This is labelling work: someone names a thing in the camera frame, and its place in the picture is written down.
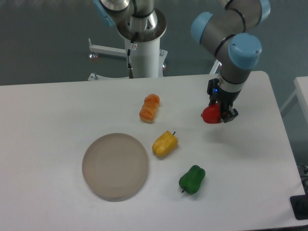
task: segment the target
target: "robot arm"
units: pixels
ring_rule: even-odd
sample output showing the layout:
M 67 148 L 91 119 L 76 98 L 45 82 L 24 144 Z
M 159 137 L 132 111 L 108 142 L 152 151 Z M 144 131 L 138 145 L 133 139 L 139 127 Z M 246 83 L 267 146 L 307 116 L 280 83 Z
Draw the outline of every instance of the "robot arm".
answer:
M 217 123 L 232 121 L 238 112 L 232 108 L 251 70 L 257 64 L 261 43 L 245 33 L 270 13 L 268 0 L 221 0 L 225 13 L 216 17 L 209 12 L 200 14 L 193 22 L 191 34 L 221 63 L 217 78 L 208 83 L 209 106 L 218 102 Z
M 96 8 L 100 4 L 105 10 L 104 17 L 111 18 L 116 24 L 130 16 L 145 18 L 154 10 L 154 0 L 94 0 Z

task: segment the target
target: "floor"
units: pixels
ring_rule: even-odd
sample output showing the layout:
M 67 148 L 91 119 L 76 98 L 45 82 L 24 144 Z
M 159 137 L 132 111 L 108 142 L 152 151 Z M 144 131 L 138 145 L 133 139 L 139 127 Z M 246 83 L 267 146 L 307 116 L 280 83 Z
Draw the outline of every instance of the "floor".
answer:
M 295 89 L 295 77 L 308 76 L 307 0 L 271 0 L 271 13 L 248 32 L 259 38 L 262 55 L 255 70 L 270 78 L 280 107 Z M 214 63 L 190 35 L 204 11 L 221 14 L 213 0 L 156 0 L 167 19 L 161 48 L 168 51 L 165 76 L 207 74 Z M 0 0 L 0 85 L 86 81 L 92 72 L 127 76 L 125 60 L 88 58 L 93 44 L 124 48 L 115 27 L 106 27 L 91 0 Z M 283 118 L 298 163 L 308 164 L 308 124 L 296 103 Z

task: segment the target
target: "plate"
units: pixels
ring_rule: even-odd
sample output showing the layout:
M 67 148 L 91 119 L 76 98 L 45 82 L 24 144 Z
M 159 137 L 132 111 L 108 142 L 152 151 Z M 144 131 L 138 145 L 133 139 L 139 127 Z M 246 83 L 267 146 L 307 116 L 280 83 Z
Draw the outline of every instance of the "plate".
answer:
M 136 194 L 144 184 L 149 161 L 144 146 L 124 133 L 98 138 L 82 160 L 87 185 L 108 201 L 122 201 Z

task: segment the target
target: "yellow bell pepper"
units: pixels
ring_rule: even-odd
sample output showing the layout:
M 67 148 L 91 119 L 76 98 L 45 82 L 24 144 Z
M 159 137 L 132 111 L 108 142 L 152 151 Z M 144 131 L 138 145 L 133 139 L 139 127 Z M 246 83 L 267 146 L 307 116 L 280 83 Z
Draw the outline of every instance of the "yellow bell pepper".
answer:
M 177 147 L 179 141 L 174 133 L 171 134 L 170 131 L 166 131 L 154 142 L 152 150 L 159 158 L 164 158 Z

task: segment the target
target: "green bell pepper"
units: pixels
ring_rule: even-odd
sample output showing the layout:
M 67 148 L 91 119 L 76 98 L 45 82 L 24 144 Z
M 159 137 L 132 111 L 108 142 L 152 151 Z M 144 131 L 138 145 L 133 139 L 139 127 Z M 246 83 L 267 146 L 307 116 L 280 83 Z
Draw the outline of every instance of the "green bell pepper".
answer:
M 193 195 L 198 192 L 204 176 L 204 169 L 198 165 L 192 166 L 179 180 L 179 186 L 183 189 L 182 193 L 186 191 L 188 194 Z

